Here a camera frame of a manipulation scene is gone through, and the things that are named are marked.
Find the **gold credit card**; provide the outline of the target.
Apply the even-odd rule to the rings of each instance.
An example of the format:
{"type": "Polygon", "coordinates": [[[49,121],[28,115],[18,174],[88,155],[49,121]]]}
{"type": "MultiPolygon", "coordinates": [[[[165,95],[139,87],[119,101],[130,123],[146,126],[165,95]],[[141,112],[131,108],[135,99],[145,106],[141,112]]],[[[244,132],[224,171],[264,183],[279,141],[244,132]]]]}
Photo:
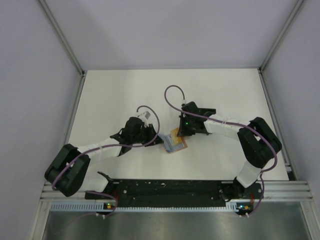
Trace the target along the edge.
{"type": "Polygon", "coordinates": [[[179,133],[179,128],[175,128],[173,129],[171,132],[170,132],[170,135],[171,135],[171,141],[172,141],[172,145],[173,146],[177,146],[179,144],[181,144],[183,142],[183,139],[178,136],[178,133],[179,133]]]}

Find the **brown leather card holder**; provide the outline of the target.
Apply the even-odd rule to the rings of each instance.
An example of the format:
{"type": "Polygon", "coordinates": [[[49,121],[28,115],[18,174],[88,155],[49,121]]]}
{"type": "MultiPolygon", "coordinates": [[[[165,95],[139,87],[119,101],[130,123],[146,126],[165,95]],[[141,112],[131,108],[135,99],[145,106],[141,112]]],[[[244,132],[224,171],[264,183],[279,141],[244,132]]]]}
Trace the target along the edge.
{"type": "Polygon", "coordinates": [[[165,151],[169,154],[176,153],[188,147],[187,143],[182,138],[179,138],[172,133],[160,134],[159,137],[163,141],[165,151]]]}

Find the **black plastic card box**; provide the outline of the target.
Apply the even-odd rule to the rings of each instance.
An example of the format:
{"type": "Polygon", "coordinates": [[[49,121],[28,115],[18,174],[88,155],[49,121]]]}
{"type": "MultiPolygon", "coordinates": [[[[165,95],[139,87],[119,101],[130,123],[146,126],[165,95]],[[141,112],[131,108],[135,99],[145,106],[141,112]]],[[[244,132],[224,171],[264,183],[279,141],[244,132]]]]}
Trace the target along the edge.
{"type": "Polygon", "coordinates": [[[199,111],[200,111],[200,114],[204,117],[210,117],[211,115],[216,114],[215,108],[200,108],[199,111]]]}

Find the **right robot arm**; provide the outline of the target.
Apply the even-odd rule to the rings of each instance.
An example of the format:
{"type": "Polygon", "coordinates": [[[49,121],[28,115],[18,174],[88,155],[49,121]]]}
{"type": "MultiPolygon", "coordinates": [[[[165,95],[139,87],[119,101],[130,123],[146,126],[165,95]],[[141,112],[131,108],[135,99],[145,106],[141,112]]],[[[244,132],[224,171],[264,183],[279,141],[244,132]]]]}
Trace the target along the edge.
{"type": "Polygon", "coordinates": [[[216,134],[240,142],[246,162],[234,178],[229,193],[245,198],[251,193],[252,185],[266,164],[282,149],[282,144],[261,117],[244,124],[235,120],[224,120],[215,114],[214,108],[199,108],[193,101],[183,103],[177,136],[216,134]]]}

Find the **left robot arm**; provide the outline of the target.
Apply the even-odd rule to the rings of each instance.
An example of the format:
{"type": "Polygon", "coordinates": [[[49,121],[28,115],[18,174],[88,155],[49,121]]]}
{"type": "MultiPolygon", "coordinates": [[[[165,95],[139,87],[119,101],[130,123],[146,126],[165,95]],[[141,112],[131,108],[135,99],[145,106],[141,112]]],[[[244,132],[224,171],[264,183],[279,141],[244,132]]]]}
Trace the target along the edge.
{"type": "Polygon", "coordinates": [[[148,118],[147,113],[130,117],[119,132],[94,144],[64,145],[46,170],[45,179],[66,197],[78,191],[95,191],[102,198],[109,198],[114,187],[99,169],[101,161],[120,157],[133,146],[151,147],[163,143],[148,118]]]}

